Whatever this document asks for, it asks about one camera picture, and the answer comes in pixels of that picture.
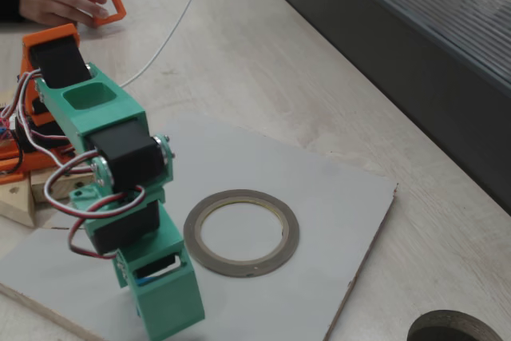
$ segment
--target gray disc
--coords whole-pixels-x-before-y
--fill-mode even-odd
[[[235,261],[212,252],[202,240],[201,230],[206,218],[218,208],[230,204],[256,204],[274,213],[282,224],[282,240],[264,257]],[[184,223],[184,242],[190,255],[207,269],[230,277],[256,277],[273,272],[295,253],[299,242],[299,226],[293,211],[282,201],[257,191],[236,189],[220,192],[202,200]]]

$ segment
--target wooden board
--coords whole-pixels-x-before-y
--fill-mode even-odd
[[[178,228],[200,200],[233,188],[281,199],[300,225],[296,253],[271,274],[233,279],[193,262],[207,319],[171,339],[328,339],[386,218],[396,183],[205,117],[181,117],[162,133],[172,138],[177,153],[175,180],[165,191]],[[243,214],[245,207],[238,209]],[[240,247],[267,247],[266,233],[222,217],[212,237],[204,235],[216,252],[238,252],[238,244],[225,239],[243,226],[257,236]],[[69,226],[68,216],[56,218]],[[0,260],[0,291],[84,339],[146,340],[131,294],[119,289],[112,264],[71,253],[66,237],[67,231],[56,229],[30,235]],[[77,244],[90,247],[88,242],[80,231]]]

